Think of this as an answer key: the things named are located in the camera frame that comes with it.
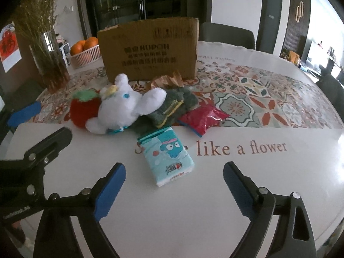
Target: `fruit basket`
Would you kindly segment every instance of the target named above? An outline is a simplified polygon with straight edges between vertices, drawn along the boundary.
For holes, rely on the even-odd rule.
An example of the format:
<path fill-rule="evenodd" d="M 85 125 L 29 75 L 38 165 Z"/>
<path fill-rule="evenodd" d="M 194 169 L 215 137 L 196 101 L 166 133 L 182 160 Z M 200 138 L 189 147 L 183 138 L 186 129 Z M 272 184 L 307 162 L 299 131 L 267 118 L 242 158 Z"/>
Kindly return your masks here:
<path fill-rule="evenodd" d="M 101 58 L 99 45 L 91 47 L 74 56 L 69 55 L 68 59 L 74 69 L 86 66 Z"/>

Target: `tissue packet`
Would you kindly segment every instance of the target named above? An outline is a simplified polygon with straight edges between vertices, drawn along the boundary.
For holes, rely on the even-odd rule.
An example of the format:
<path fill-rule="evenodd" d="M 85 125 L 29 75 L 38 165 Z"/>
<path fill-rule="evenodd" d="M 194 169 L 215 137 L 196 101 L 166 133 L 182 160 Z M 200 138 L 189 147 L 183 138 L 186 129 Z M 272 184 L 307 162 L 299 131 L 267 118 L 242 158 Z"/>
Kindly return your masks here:
<path fill-rule="evenodd" d="M 195 167 L 195 163 L 171 127 L 139 138 L 138 142 L 157 186 L 175 180 Z"/>

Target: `shiny red plastic wrapper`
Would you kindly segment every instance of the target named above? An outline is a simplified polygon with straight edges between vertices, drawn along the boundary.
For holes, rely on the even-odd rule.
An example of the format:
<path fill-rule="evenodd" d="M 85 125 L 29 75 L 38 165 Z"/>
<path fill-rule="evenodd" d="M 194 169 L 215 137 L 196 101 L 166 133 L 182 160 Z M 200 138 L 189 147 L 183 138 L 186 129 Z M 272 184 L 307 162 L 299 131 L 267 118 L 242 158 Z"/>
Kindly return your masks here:
<path fill-rule="evenodd" d="M 189 126 L 199 137 L 202 137 L 208 128 L 218 126 L 229 116 L 212 105 L 206 105 L 184 114 L 178 122 Z"/>

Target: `floral tile pattern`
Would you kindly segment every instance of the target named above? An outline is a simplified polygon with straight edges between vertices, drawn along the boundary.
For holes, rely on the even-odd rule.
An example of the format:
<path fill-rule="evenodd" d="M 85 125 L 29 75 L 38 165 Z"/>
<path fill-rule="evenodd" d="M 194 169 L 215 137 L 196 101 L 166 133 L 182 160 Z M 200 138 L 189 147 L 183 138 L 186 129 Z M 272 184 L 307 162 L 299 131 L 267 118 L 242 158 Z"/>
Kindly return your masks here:
<path fill-rule="evenodd" d="M 230 114 L 221 126 L 344 128 L 316 85 L 233 62 L 230 58 L 198 56 L 196 78 L 184 81 L 200 106 L 213 104 Z M 75 74 L 64 89 L 53 95 L 45 90 L 39 96 L 42 110 L 30 121 L 65 123 L 70 119 L 69 105 L 75 91 L 100 90 L 108 84 L 104 67 Z M 130 84 L 138 92 L 146 91 L 144 81 Z"/>

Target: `pink headband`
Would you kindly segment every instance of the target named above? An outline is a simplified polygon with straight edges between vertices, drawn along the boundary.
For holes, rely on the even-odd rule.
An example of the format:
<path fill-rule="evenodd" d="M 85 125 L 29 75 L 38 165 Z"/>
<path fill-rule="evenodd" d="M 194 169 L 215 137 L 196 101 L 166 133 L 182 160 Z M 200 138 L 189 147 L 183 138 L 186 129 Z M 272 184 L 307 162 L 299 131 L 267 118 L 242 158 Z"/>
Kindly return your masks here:
<path fill-rule="evenodd" d="M 167 143 L 175 142 L 176 140 L 177 140 L 176 138 L 173 138 L 173 139 L 171 139 L 169 141 L 163 142 L 162 144 L 167 144 Z"/>

